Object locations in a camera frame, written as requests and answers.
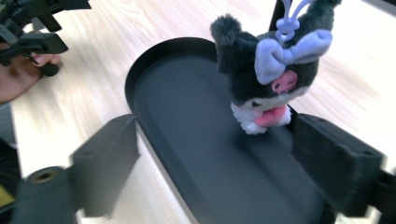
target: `finger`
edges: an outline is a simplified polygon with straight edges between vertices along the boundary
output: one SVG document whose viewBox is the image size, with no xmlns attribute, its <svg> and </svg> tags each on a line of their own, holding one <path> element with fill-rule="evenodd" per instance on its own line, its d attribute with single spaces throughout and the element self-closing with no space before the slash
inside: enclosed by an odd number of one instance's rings
<svg viewBox="0 0 396 224">
<path fill-rule="evenodd" d="M 50 63 L 57 64 L 61 61 L 61 55 L 53 54 L 52 59 L 49 61 Z"/>
<path fill-rule="evenodd" d="M 46 63 L 49 63 L 53 58 L 53 54 L 32 54 L 32 57 L 37 63 L 33 63 L 36 67 L 41 67 Z"/>
<path fill-rule="evenodd" d="M 40 70 L 22 56 L 11 59 L 10 66 L 0 64 L 0 104 L 22 95 L 41 77 Z"/>
</svg>

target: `kuromi plush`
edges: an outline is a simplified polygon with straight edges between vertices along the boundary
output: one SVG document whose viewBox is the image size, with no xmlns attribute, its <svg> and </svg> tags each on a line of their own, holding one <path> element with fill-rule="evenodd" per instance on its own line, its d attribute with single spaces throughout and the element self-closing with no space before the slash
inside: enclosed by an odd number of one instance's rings
<svg viewBox="0 0 396 224">
<path fill-rule="evenodd" d="M 282 0 L 285 17 L 277 31 L 253 36 L 231 15 L 210 26 L 219 72 L 226 76 L 232 111 L 248 134 L 288 124 L 287 103 L 305 94 L 318 72 L 318 59 L 332 43 L 334 8 L 341 0 L 304 0 L 289 17 L 290 0 Z M 310 4 L 304 15 L 299 11 Z"/>
</svg>

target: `stuffed toy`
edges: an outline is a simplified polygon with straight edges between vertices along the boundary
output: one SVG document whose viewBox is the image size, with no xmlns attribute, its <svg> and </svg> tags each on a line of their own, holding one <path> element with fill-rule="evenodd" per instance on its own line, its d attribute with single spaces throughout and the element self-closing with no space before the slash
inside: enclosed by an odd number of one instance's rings
<svg viewBox="0 0 396 224">
<path fill-rule="evenodd" d="M 318 59 L 332 43 L 334 8 L 341 0 L 304 0 L 289 17 L 290 0 L 277 31 L 254 36 L 231 15 L 210 26 L 218 70 L 226 76 L 233 115 L 247 134 L 291 120 L 292 99 L 305 94 L 318 72 Z M 297 19 L 301 9 L 305 14 Z"/>
</svg>

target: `black oval tray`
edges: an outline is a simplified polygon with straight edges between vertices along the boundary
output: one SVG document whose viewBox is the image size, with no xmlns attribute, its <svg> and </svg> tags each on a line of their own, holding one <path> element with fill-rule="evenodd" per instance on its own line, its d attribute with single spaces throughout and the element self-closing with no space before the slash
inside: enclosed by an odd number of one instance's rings
<svg viewBox="0 0 396 224">
<path fill-rule="evenodd" d="M 132 112 L 196 219 L 206 223 L 318 223 L 325 204 L 291 157 L 287 127 L 247 135 L 208 40 L 147 50 L 125 86 Z"/>
</svg>

